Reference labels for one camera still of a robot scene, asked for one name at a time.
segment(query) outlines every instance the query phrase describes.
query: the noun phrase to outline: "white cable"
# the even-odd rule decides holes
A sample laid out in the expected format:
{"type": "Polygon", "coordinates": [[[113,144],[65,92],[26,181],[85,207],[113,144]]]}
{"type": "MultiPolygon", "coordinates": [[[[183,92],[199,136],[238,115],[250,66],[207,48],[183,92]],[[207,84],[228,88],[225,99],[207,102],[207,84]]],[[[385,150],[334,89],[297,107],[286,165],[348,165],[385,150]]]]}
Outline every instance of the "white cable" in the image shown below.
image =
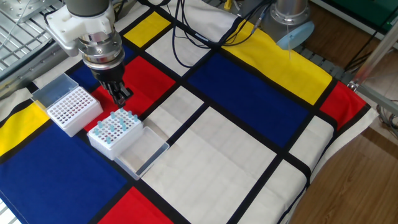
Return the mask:
{"type": "Polygon", "coordinates": [[[238,3],[236,2],[236,0],[233,0],[233,2],[234,2],[234,5],[235,5],[236,9],[237,9],[238,11],[241,10],[241,8],[239,7],[239,5],[238,5],[238,3]]]}
{"type": "Polygon", "coordinates": [[[2,42],[2,44],[0,45],[0,50],[3,47],[4,44],[6,44],[8,38],[11,36],[11,33],[14,31],[15,27],[18,25],[19,21],[22,19],[22,17],[24,16],[25,10],[27,8],[27,6],[29,5],[31,0],[29,0],[21,14],[21,16],[19,17],[18,21],[14,24],[14,26],[11,28],[10,32],[8,33],[7,37],[4,39],[4,41],[2,42]]]}

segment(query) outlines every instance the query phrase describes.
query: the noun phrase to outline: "blue rectangle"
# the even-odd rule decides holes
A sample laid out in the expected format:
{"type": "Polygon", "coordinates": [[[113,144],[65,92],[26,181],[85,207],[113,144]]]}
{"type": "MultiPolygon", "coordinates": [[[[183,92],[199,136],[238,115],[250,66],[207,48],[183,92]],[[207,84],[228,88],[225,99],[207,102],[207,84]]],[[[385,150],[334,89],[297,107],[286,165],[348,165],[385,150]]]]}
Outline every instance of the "blue rectangle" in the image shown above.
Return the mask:
{"type": "Polygon", "coordinates": [[[126,182],[55,124],[0,165],[0,190],[26,219],[22,223],[87,223],[126,182]]]}
{"type": "Polygon", "coordinates": [[[308,115],[306,109],[220,54],[188,82],[280,147],[308,115]]]}

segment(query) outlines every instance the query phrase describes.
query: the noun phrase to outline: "black cable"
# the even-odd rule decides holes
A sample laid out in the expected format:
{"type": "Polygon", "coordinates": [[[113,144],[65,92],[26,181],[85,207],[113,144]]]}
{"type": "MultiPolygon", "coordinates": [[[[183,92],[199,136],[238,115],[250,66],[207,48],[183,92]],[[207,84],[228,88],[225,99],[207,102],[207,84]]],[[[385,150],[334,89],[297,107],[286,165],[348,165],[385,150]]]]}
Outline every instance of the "black cable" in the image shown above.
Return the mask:
{"type": "MultiPolygon", "coordinates": [[[[382,26],[398,11],[398,6],[387,16],[387,18],[383,21],[383,23],[379,26],[380,29],[382,29],[382,26]]],[[[362,46],[362,48],[356,53],[356,55],[348,62],[347,66],[345,66],[344,71],[349,70],[350,67],[352,67],[352,64],[356,62],[357,58],[360,53],[370,44],[370,42],[373,40],[373,38],[376,36],[378,31],[376,30],[373,35],[368,39],[368,41],[362,46]]]]}
{"type": "MultiPolygon", "coordinates": [[[[264,9],[264,13],[267,12],[267,10],[269,9],[269,7],[272,4],[272,0],[271,1],[264,1],[265,4],[268,4],[268,6],[264,9]]],[[[223,44],[224,46],[236,46],[239,44],[242,44],[243,42],[247,41],[252,35],[253,33],[250,33],[248,37],[246,37],[243,41],[240,41],[239,43],[234,44],[233,42],[236,40],[236,37],[238,36],[238,34],[240,33],[240,31],[243,29],[243,27],[246,25],[246,23],[252,18],[252,16],[254,16],[258,10],[260,10],[260,8],[263,5],[257,5],[249,14],[247,14],[246,16],[248,16],[248,18],[246,19],[246,21],[244,21],[244,23],[242,24],[242,26],[240,27],[240,29],[237,31],[237,33],[235,33],[235,35],[232,35],[229,39],[227,39],[225,41],[225,43],[223,44]]]]}
{"type": "Polygon", "coordinates": [[[121,5],[119,6],[119,10],[115,13],[115,20],[116,20],[116,21],[119,20],[119,15],[120,15],[120,12],[121,12],[122,9],[123,9],[123,6],[124,6],[124,0],[121,2],[121,5]]]}
{"type": "Polygon", "coordinates": [[[180,0],[177,0],[177,8],[175,9],[174,24],[173,24],[173,35],[172,35],[172,48],[173,48],[173,54],[174,54],[175,59],[177,60],[177,62],[178,62],[181,66],[183,66],[183,67],[185,67],[185,68],[192,68],[192,66],[188,66],[188,65],[185,65],[184,63],[182,63],[182,62],[180,61],[180,59],[178,58],[177,53],[176,53],[176,51],[175,51],[175,29],[177,28],[177,17],[178,17],[178,9],[179,9],[179,8],[180,8],[180,0]]]}
{"type": "MultiPolygon", "coordinates": [[[[271,6],[271,4],[272,4],[272,1],[270,1],[270,3],[268,4],[268,6],[264,9],[264,12],[263,13],[266,13],[267,12],[267,10],[269,9],[269,7],[271,6]]],[[[247,41],[252,35],[253,35],[253,31],[249,34],[249,36],[248,37],[246,37],[244,40],[242,40],[242,41],[240,41],[240,42],[238,42],[238,43],[235,43],[235,44],[233,44],[233,42],[236,40],[236,37],[238,36],[238,35],[236,35],[235,37],[234,37],[234,40],[230,43],[230,44],[227,44],[227,43],[225,43],[225,46],[229,46],[229,47],[231,47],[231,46],[236,46],[236,45],[239,45],[239,44],[242,44],[243,42],[245,42],[245,41],[247,41]]]]}
{"type": "Polygon", "coordinates": [[[391,133],[396,136],[398,139],[398,125],[394,123],[394,118],[397,118],[395,114],[391,114],[390,117],[387,118],[386,112],[384,108],[380,105],[376,106],[376,111],[379,113],[380,122],[385,124],[388,128],[390,128],[391,133]]]}
{"type": "Polygon", "coordinates": [[[46,12],[46,13],[43,15],[43,17],[44,17],[44,22],[45,22],[46,25],[49,25],[49,22],[47,21],[47,16],[50,15],[50,14],[53,14],[53,13],[55,13],[55,12],[57,12],[57,11],[58,11],[58,10],[54,10],[54,11],[51,11],[51,12],[46,12]]]}
{"type": "MultiPolygon", "coordinates": [[[[252,16],[253,15],[255,15],[256,13],[257,13],[257,11],[262,7],[262,6],[265,6],[266,4],[269,4],[268,5],[268,7],[271,5],[271,2],[272,2],[273,0],[270,0],[270,1],[262,1],[262,2],[260,2],[255,8],[253,8],[247,15],[245,15],[244,17],[243,17],[243,19],[245,19],[245,21],[244,21],[244,23],[242,24],[242,26],[239,28],[239,30],[234,34],[234,35],[232,35],[231,37],[229,37],[229,38],[226,38],[225,40],[223,40],[221,43],[216,43],[216,42],[212,42],[212,41],[210,41],[210,40],[207,40],[206,42],[207,42],[207,44],[212,44],[212,45],[214,45],[214,46],[218,46],[218,47],[221,47],[221,46],[223,46],[223,45],[228,45],[228,46],[235,46],[235,45],[238,45],[238,44],[242,44],[243,42],[245,42],[245,41],[247,41],[251,36],[252,36],[252,34],[250,34],[248,37],[246,37],[243,41],[241,41],[241,42],[239,42],[239,43],[233,43],[235,40],[236,40],[236,37],[238,36],[238,34],[242,31],[242,29],[243,29],[243,27],[246,25],[246,23],[248,22],[248,20],[250,20],[250,18],[252,18],[252,16]]],[[[177,19],[177,17],[178,17],[178,10],[179,10],[179,8],[180,8],[180,4],[181,4],[181,13],[182,13],[182,24],[183,25],[186,25],[187,27],[188,27],[188,29],[190,30],[190,31],[192,31],[192,32],[194,32],[197,36],[199,36],[199,37],[203,37],[202,35],[200,35],[199,33],[197,33],[196,31],[194,31],[191,27],[190,27],[190,25],[189,25],[189,23],[188,23],[188,21],[187,21],[187,18],[185,17],[185,0],[177,0],[177,7],[176,7],[176,9],[175,9],[175,16],[174,16],[174,19],[173,19],[173,34],[172,34],[172,49],[173,49],[173,54],[174,54],[174,57],[175,57],[175,59],[176,59],[176,61],[181,65],[181,66],[183,66],[183,67],[185,67],[185,68],[192,68],[192,66],[189,66],[189,65],[185,65],[184,63],[182,63],[181,62],[181,60],[178,58],[178,56],[177,56],[177,51],[176,51],[176,49],[175,49],[175,38],[177,37],[176,36],[176,34],[175,34],[175,31],[176,31],[176,28],[177,28],[177,22],[178,22],[178,19],[177,19]]],[[[170,11],[170,8],[169,8],[169,6],[168,6],[168,4],[166,4],[166,6],[167,6],[167,9],[169,10],[169,13],[171,14],[171,11],[170,11]]],[[[184,34],[185,34],[185,36],[186,36],[186,38],[193,44],[193,45],[195,45],[195,46],[197,46],[197,47],[199,47],[199,48],[203,48],[203,49],[210,49],[211,47],[204,47],[205,45],[198,45],[194,40],[192,40],[191,38],[189,38],[189,36],[188,36],[188,34],[187,34],[187,31],[184,31],[184,34]]]]}

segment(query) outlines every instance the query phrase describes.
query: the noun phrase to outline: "table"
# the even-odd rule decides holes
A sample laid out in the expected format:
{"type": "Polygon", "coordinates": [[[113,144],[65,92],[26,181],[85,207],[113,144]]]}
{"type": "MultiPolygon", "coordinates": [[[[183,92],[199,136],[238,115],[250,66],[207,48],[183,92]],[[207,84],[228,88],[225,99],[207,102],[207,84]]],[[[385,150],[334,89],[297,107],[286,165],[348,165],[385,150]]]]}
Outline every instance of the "table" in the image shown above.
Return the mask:
{"type": "MultiPolygon", "coordinates": [[[[241,23],[201,1],[187,1],[185,13],[213,42],[241,23]]],[[[67,70],[104,113],[76,136],[30,100],[7,104],[14,109],[0,123],[0,197],[21,223],[287,223],[325,162],[376,117],[344,84],[295,52],[289,60],[260,30],[234,47],[199,49],[176,38],[177,55],[193,66],[183,67],[172,53],[172,21],[166,6],[137,4],[116,24],[134,92],[125,110],[170,145],[141,180],[90,146],[86,132],[117,107],[77,59],[53,72],[67,70]]],[[[177,36],[184,31],[201,43],[179,24],[177,36]]]]}

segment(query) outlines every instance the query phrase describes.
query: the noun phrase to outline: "metal rack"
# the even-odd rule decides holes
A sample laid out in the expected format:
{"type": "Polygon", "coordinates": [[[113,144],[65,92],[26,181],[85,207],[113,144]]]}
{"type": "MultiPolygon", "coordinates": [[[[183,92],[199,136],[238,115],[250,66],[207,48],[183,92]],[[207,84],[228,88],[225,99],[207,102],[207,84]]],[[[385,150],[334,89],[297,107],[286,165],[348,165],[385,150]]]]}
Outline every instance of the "metal rack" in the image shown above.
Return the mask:
{"type": "MultiPolygon", "coordinates": [[[[59,1],[51,6],[43,6],[38,14],[17,24],[8,41],[1,47],[0,100],[26,87],[68,57],[45,30],[47,25],[44,14],[61,7],[62,3],[59,1]]],[[[2,44],[16,24],[16,20],[0,10],[0,21],[0,44],[2,44]]]]}
{"type": "MultiPolygon", "coordinates": [[[[0,80],[4,79],[16,67],[24,63],[35,51],[51,41],[51,36],[45,30],[43,15],[57,10],[61,2],[46,7],[43,11],[23,23],[17,24],[8,41],[0,49],[0,80]]],[[[3,11],[0,11],[0,43],[3,43],[16,21],[3,11]]]]}

